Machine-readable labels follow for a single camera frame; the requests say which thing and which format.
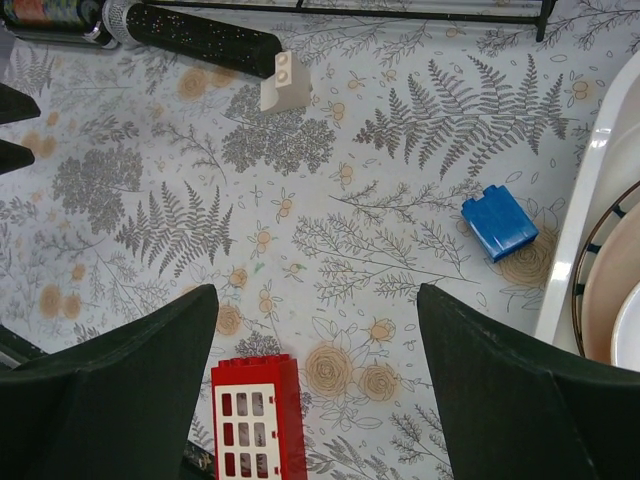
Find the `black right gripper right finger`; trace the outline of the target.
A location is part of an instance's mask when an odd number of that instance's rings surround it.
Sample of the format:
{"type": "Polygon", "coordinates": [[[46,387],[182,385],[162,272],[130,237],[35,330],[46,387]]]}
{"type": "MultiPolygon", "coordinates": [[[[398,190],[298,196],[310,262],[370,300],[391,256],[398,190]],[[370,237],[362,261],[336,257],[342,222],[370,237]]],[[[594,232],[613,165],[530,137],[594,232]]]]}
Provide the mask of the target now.
{"type": "Polygon", "coordinates": [[[457,479],[636,479],[639,375],[476,311],[435,285],[422,342],[457,479]]]}

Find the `small white bowl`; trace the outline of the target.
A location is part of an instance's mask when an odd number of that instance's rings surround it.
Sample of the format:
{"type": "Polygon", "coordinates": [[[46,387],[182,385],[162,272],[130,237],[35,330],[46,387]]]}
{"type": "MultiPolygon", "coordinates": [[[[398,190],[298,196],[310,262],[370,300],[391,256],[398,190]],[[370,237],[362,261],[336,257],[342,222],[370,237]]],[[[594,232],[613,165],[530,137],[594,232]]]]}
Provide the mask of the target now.
{"type": "Polygon", "coordinates": [[[611,338],[611,364],[640,371],[640,286],[625,298],[616,317],[611,338]]]}

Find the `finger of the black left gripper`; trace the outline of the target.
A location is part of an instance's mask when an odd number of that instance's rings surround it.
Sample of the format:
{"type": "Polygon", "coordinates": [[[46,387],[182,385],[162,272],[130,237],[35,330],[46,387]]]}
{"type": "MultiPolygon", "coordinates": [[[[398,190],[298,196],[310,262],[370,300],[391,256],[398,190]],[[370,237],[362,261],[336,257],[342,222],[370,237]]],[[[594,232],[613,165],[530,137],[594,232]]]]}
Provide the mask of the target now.
{"type": "Polygon", "coordinates": [[[32,165],[35,162],[33,152],[22,145],[0,141],[0,174],[6,174],[32,165]]]}
{"type": "Polygon", "coordinates": [[[29,95],[0,84],[0,124],[37,118],[41,115],[37,103],[29,95]]]}

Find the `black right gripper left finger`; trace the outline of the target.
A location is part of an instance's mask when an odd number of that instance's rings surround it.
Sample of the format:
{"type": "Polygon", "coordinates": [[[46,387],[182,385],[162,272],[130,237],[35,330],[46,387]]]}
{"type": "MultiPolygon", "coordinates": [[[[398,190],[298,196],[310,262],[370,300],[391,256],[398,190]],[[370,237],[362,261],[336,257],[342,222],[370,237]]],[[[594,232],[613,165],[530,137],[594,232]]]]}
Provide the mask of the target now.
{"type": "Polygon", "coordinates": [[[4,479],[176,479],[216,328],[201,285],[1,374],[4,479]]]}

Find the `blue striped white plate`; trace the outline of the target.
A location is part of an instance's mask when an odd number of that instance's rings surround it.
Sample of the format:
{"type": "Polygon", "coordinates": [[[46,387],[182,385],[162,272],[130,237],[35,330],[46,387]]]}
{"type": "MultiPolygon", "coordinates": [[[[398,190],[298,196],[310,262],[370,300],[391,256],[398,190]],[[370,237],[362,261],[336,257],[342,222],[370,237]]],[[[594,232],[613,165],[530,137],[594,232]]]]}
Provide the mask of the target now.
{"type": "Polygon", "coordinates": [[[581,322],[582,303],[588,276],[596,259],[596,255],[601,250],[607,237],[620,220],[634,206],[639,205],[639,185],[634,184],[627,189],[614,203],[605,211],[598,220],[595,227],[588,235],[585,244],[580,252],[577,268],[573,276],[571,291],[571,314],[574,336],[582,356],[585,356],[583,345],[583,327],[581,322]]]}

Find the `pink white plate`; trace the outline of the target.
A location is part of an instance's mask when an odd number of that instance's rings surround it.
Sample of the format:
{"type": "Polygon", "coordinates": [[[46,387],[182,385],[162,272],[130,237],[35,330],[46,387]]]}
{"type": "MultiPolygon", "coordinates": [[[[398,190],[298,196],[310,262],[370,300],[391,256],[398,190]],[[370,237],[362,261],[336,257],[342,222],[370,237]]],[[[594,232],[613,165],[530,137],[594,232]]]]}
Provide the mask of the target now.
{"type": "Polygon", "coordinates": [[[611,340],[618,312],[639,282],[639,205],[615,226],[587,279],[581,322],[585,356],[611,363],[611,340]]]}

